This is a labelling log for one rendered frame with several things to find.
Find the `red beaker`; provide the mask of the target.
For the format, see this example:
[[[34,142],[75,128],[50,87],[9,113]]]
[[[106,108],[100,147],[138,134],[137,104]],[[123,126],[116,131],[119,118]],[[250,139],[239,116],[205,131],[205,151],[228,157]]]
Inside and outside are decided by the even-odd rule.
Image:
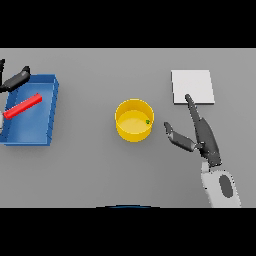
[[[37,93],[30,98],[20,102],[19,104],[13,106],[9,110],[6,110],[2,113],[5,119],[12,119],[13,117],[19,115],[20,113],[26,111],[27,109],[33,107],[34,105],[42,101],[42,96]]]

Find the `blue plastic tray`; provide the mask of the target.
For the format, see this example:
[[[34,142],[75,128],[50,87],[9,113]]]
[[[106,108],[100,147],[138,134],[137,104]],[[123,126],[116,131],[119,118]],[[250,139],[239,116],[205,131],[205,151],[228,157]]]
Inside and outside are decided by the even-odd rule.
[[[5,120],[0,144],[6,146],[49,146],[52,141],[59,83],[55,74],[31,75],[30,80],[10,92],[5,110],[39,93],[42,101],[11,120]]]

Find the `pale square measuring scale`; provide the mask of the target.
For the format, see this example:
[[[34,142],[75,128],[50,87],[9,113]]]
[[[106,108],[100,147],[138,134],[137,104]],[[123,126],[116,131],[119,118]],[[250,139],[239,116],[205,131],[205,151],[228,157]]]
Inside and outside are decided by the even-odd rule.
[[[209,70],[172,70],[171,84],[175,104],[186,104],[186,94],[189,94],[196,104],[215,103]]]

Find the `yellow bowl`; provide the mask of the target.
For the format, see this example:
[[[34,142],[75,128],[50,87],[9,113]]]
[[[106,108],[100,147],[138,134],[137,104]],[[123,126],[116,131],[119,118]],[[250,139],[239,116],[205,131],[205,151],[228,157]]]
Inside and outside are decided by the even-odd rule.
[[[131,143],[146,139],[152,131],[154,111],[141,99],[131,98],[119,104],[114,115],[119,136]]]

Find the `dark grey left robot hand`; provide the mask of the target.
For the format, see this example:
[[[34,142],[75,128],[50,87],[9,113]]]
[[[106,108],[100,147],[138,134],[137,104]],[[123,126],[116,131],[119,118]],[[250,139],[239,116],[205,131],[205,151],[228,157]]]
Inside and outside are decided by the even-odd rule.
[[[30,67],[25,66],[19,73],[2,82],[5,60],[0,59],[0,93],[12,92],[27,83],[30,79]]]

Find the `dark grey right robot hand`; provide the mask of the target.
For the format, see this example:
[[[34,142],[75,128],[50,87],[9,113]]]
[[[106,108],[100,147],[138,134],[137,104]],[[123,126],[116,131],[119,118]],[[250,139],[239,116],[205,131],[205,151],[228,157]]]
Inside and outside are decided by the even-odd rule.
[[[173,145],[188,152],[198,150],[200,155],[207,160],[210,168],[220,166],[222,164],[220,151],[210,125],[199,115],[196,104],[189,94],[185,95],[185,100],[194,124],[196,141],[174,131],[171,124],[165,122],[164,127],[168,139]]]

